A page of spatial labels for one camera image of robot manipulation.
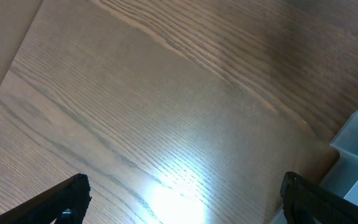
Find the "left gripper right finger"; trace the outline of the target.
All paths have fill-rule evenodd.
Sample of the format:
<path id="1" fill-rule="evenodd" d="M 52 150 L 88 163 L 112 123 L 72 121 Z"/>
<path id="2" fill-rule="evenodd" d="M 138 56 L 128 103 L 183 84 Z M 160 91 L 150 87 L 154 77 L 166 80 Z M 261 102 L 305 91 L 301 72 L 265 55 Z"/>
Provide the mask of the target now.
<path id="1" fill-rule="evenodd" d="M 286 172 L 280 188 L 288 224 L 358 224 L 358 206 L 312 184 L 295 172 Z"/>

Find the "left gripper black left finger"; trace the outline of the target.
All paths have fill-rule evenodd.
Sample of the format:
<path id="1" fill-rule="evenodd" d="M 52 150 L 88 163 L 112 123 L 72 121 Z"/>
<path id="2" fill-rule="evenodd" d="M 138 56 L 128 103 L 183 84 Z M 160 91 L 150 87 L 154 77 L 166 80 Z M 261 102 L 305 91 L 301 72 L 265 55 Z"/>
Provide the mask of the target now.
<path id="1" fill-rule="evenodd" d="M 91 201 L 88 176 L 76 174 L 0 215 L 0 223 L 82 224 Z"/>

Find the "clear plastic storage bin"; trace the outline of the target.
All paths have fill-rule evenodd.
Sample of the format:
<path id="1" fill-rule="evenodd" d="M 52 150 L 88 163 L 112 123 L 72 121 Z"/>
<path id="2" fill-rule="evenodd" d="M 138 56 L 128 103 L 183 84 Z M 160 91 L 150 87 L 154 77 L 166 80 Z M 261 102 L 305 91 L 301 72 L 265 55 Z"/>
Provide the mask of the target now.
<path id="1" fill-rule="evenodd" d="M 339 151 L 339 159 L 316 185 L 358 206 L 358 110 L 346 121 L 330 145 Z M 287 223 L 283 203 L 272 223 Z"/>

